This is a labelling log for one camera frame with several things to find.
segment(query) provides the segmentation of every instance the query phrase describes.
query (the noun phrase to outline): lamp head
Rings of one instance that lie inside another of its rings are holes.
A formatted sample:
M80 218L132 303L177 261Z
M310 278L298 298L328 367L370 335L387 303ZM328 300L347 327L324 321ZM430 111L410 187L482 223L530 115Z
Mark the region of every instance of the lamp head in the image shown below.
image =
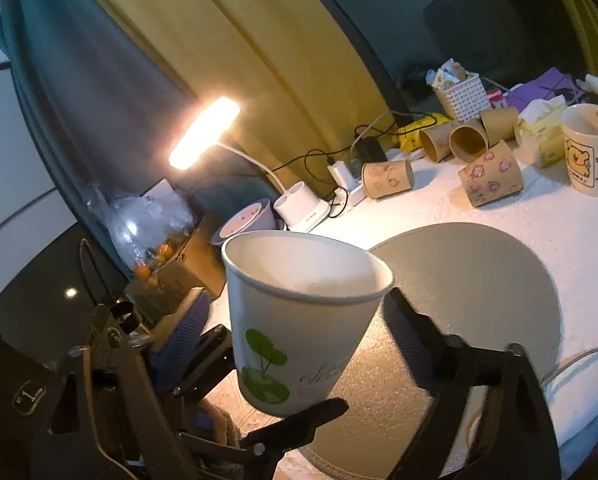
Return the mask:
M239 111L236 102L219 97L199 114L172 150L168 159L170 166L187 170L232 126Z

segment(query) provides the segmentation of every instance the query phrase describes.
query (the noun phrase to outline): desk lamp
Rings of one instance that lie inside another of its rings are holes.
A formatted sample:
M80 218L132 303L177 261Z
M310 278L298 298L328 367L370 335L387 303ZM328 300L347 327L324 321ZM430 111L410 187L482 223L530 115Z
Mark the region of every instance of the desk lamp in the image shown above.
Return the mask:
M236 102L220 97L203 110L185 132L182 139L170 153L170 166L185 171L192 166L211 146L221 146L242 156L270 175L280 188L282 195L274 202L274 209L281 215L290 231L307 233L314 229L330 212L330 204L317 197L305 182L297 182L285 189L279 178L258 160L235 150L219 140L239 115Z

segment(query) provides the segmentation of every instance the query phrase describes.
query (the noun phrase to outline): white wall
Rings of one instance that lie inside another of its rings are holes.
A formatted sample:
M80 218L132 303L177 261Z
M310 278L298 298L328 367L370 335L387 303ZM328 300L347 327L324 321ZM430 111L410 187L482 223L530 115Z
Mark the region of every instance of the white wall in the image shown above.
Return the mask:
M54 188L16 100L10 70L0 71L0 292L41 250L76 222Z

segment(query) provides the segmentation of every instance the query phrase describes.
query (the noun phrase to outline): brown paper cup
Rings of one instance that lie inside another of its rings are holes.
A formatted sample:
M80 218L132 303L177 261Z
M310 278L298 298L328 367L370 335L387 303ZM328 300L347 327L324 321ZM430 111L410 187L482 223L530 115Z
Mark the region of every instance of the brown paper cup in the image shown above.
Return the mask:
M444 123L421 130L421 145L433 162L441 162L450 155L450 133L458 125L459 123Z
M478 119L459 124L450 132L450 150L463 162L472 162L488 148L488 136Z
M514 137L514 124L519 117L519 110L515 107L483 110L480 115L490 146Z
M521 191L521 169L504 140L459 171L463 189L474 207Z
M412 166L406 160L364 164L361 178L365 194L370 198L400 193L412 189L415 185Z

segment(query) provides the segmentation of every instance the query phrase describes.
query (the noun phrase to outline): lamp neck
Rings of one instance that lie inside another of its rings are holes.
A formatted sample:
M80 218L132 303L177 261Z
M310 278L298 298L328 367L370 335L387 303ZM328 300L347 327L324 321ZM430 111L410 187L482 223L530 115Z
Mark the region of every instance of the lamp neck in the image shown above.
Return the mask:
M285 189L285 186L283 184L281 184L281 181L279 180L279 178L272 172L272 170L270 170L270 168L268 168L267 166L264 166L263 164L261 164L258 160L255 160L254 158L252 158L251 156L246 155L243 152L240 152L239 150L235 150L233 147L228 146L227 144L224 144L221 141L217 141L216 142L217 146L221 146L222 148L225 148L226 150L228 150L229 152L234 153L235 155L239 155L242 158L245 158L247 161L252 162L252 164L254 164L255 166L258 166L259 168L261 168L262 170L264 170L268 175L270 175L272 177L272 179L276 182L277 186L280 188L282 193L287 193L288 190Z

